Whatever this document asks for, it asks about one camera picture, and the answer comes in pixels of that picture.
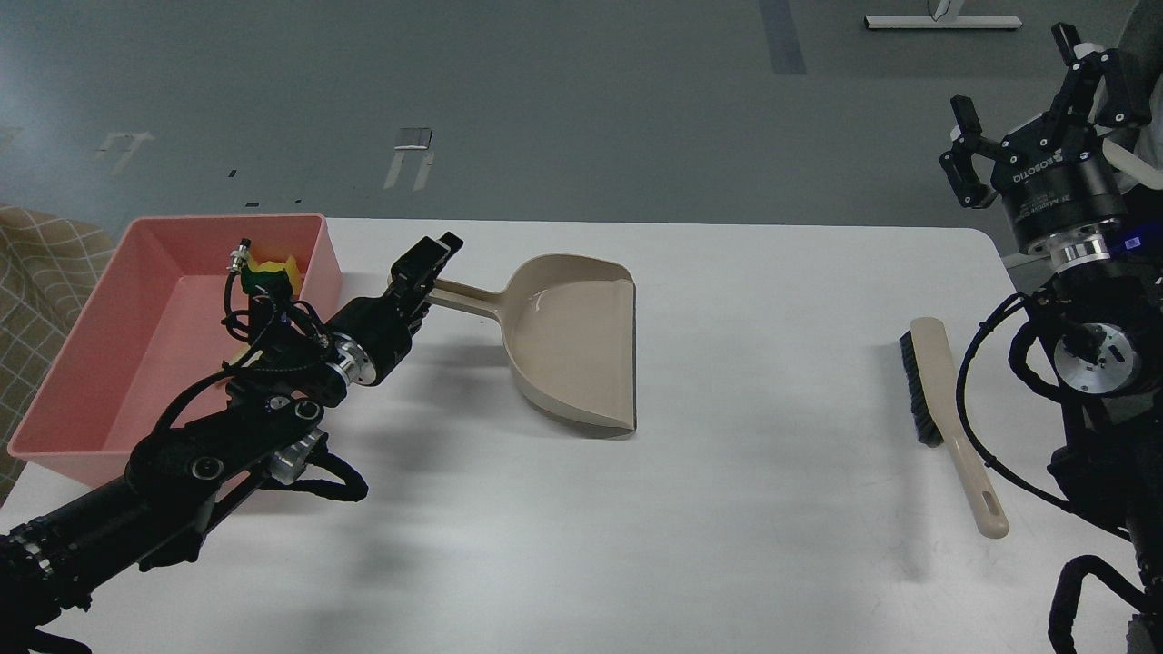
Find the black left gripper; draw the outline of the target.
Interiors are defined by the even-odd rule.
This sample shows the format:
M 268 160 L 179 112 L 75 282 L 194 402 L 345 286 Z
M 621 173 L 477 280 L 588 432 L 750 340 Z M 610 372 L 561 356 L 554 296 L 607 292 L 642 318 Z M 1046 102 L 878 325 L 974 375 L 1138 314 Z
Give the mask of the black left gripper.
M 354 354 L 356 384 L 381 384 L 407 356 L 431 310 L 433 286 L 463 244 L 452 233 L 421 239 L 392 264 L 390 285 L 381 296 L 356 297 L 328 320 L 328 330 L 361 349 Z

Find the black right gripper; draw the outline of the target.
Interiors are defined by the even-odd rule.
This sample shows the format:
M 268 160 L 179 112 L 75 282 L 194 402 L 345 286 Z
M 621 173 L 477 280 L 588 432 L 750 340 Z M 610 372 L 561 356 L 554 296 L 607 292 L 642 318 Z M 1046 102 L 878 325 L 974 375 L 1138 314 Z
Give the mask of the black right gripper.
M 1058 145 L 1033 119 L 1003 137 L 986 137 L 968 95 L 951 95 L 955 127 L 939 165 L 959 207 L 989 208 L 999 194 L 1019 253 L 1032 255 L 1055 234 L 1112 223 L 1128 215 L 1116 175 L 1103 154 L 1093 125 L 1110 130 L 1150 125 L 1146 92 L 1130 83 L 1134 65 L 1116 48 L 1080 41 L 1073 24 L 1053 24 L 1054 43 L 1066 66 L 1050 105 L 1050 128 L 1065 130 Z M 982 182 L 975 157 L 996 162 L 991 186 Z

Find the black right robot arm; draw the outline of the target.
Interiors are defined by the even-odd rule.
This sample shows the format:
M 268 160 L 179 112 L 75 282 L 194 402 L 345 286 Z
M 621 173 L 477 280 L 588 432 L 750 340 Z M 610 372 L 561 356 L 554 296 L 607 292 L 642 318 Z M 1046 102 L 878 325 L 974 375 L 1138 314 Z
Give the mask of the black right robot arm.
M 959 206 L 1000 200 L 1016 246 L 1049 260 L 1050 277 L 1016 292 L 980 324 L 955 382 L 955 413 L 966 421 L 965 385 L 980 344 L 1009 315 L 1027 317 L 1009 341 L 1009 369 L 1059 406 L 1064 442 L 1048 471 L 1059 496 L 1021 479 L 977 439 L 986 467 L 1009 483 L 1130 543 L 1129 582 L 1096 555 L 1059 571 L 1048 619 L 1056 653 L 1075 653 L 1080 588 L 1094 577 L 1133 609 L 1129 653 L 1160 652 L 1160 242 L 1136 246 L 1110 131 L 1149 125 L 1149 106 L 1130 90 L 1114 48 L 1084 42 L 1072 24 L 1053 24 L 1065 74 L 1050 107 L 1000 140 L 984 135 L 972 101 L 954 95 L 956 120 L 941 166 Z

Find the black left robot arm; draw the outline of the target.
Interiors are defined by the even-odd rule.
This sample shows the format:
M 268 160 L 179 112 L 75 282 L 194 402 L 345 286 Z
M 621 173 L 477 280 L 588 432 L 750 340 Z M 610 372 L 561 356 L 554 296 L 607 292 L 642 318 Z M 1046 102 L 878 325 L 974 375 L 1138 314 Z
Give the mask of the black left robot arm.
M 86 653 L 45 632 L 124 569 L 195 562 L 204 540 L 258 490 L 361 502 L 368 484 L 329 450 L 321 428 L 352 385 L 386 381 L 431 310 L 431 291 L 462 239 L 424 237 L 391 266 L 378 297 L 331 319 L 293 297 L 287 272 L 250 268 L 250 241 L 231 253 L 224 300 L 247 310 L 222 322 L 247 343 L 235 362 L 183 390 L 134 446 L 117 479 L 3 536 L 3 652 Z

